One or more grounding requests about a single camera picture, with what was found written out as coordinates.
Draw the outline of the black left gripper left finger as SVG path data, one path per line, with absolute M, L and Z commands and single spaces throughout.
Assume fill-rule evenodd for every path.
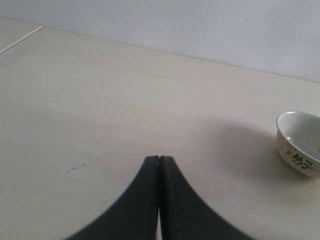
M 159 157 L 147 156 L 123 194 L 69 240 L 155 240 Z

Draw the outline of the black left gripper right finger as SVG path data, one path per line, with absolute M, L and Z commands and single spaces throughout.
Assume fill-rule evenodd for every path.
M 193 190 L 175 159 L 159 158 L 158 206 L 163 240 L 251 240 Z

